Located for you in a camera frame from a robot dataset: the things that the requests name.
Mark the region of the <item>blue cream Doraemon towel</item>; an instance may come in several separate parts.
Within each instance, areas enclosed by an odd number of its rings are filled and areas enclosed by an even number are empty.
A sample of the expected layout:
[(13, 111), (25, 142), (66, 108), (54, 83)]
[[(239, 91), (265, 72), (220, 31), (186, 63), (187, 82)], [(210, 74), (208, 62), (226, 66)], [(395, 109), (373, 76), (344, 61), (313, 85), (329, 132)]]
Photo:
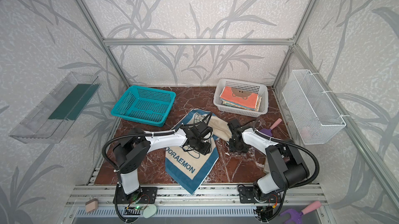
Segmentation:
[(201, 109), (191, 110), (183, 117), (172, 129), (181, 129), (182, 125), (196, 124), (201, 121), (206, 122), (213, 128), (211, 141), (212, 149), (207, 155), (202, 155), (196, 151), (184, 151), (183, 147), (165, 148), (165, 170), (166, 172), (185, 190), (194, 194), (199, 186), (204, 182), (217, 160), (219, 153), (216, 148), (216, 140), (221, 139), (228, 142), (232, 134), (227, 126), (227, 122), (218, 118), (215, 114)]

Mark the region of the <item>white plastic basket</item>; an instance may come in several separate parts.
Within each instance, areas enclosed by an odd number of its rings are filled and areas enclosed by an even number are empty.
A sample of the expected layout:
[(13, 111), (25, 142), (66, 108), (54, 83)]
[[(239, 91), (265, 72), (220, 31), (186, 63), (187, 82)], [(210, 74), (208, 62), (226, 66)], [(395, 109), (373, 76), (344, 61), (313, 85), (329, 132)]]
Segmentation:
[(252, 82), (220, 79), (214, 104), (223, 112), (258, 118), (268, 112), (268, 88)]

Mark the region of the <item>brown red bear towel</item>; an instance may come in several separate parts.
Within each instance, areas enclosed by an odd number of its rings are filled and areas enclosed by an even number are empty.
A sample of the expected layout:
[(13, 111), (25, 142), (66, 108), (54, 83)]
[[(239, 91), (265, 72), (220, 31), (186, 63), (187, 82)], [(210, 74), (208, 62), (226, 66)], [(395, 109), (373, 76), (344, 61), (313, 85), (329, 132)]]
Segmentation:
[(245, 91), (242, 89), (236, 89), (232, 87), (225, 86), (222, 93), (220, 94), (221, 99), (235, 101), (239, 98), (244, 100), (247, 99), (259, 99), (259, 95), (257, 93)]

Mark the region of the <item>teal plastic basket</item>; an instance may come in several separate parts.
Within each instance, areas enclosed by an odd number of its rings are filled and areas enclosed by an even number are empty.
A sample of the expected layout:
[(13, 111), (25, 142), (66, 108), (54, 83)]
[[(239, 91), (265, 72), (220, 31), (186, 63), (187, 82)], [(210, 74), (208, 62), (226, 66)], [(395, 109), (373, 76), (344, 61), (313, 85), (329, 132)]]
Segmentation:
[(131, 86), (111, 110), (111, 115), (127, 121), (162, 127), (171, 111), (176, 93)]

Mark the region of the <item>orange bunny pattern towel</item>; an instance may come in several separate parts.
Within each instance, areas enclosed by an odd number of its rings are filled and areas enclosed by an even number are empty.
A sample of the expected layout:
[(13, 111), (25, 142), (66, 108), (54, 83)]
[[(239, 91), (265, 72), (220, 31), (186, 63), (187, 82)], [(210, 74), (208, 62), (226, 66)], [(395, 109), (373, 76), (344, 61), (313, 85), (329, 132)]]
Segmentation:
[(259, 111), (261, 100), (260, 99), (244, 100), (242, 98), (239, 98), (235, 101), (222, 99), (221, 102), (223, 105), (228, 105), (228, 106), (232, 106), (232, 107), (236, 107), (236, 108), (240, 108), (240, 109)]

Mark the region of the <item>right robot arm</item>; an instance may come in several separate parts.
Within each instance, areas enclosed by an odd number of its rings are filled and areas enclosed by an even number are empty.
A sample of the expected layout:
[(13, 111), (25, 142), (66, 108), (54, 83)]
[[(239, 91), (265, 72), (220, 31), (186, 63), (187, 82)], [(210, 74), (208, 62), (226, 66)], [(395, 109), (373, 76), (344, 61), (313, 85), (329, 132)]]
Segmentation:
[(246, 153), (250, 147), (262, 152), (269, 166), (269, 173), (253, 183), (255, 198), (262, 200), (268, 195), (312, 183), (320, 173), (320, 163), (308, 149), (292, 140), (273, 138), (248, 123), (237, 119), (227, 124), (232, 137), (229, 150)]

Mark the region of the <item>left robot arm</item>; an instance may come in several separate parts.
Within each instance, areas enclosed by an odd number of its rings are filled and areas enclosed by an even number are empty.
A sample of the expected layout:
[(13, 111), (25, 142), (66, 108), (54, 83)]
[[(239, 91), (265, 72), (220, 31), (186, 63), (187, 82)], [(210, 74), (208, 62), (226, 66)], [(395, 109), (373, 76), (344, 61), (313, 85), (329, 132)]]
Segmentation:
[(207, 155), (211, 152), (213, 128), (206, 122), (180, 125), (177, 129), (161, 132), (139, 130), (107, 141), (101, 150), (103, 158), (117, 174), (117, 184), (125, 195), (139, 193), (138, 168), (146, 155), (166, 147), (185, 147)]

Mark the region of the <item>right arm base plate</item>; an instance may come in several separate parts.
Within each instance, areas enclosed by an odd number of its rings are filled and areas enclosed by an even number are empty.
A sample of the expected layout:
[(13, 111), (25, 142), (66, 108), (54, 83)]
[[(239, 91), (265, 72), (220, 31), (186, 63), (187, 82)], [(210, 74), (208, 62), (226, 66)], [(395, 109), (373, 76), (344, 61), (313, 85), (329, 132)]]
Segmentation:
[(264, 194), (260, 190), (254, 189), (253, 186), (238, 185), (237, 187), (240, 203), (242, 204), (273, 204), (277, 205), (281, 202), (281, 194), (275, 191)]

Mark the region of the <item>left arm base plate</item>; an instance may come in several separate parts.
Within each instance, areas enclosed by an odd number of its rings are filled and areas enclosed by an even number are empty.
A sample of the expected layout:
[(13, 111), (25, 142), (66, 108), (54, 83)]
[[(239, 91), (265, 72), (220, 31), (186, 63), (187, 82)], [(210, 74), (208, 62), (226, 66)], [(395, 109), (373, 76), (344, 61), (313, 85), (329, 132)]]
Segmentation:
[(133, 193), (126, 194), (120, 186), (116, 188), (113, 204), (154, 204), (157, 192), (157, 187), (140, 187)]

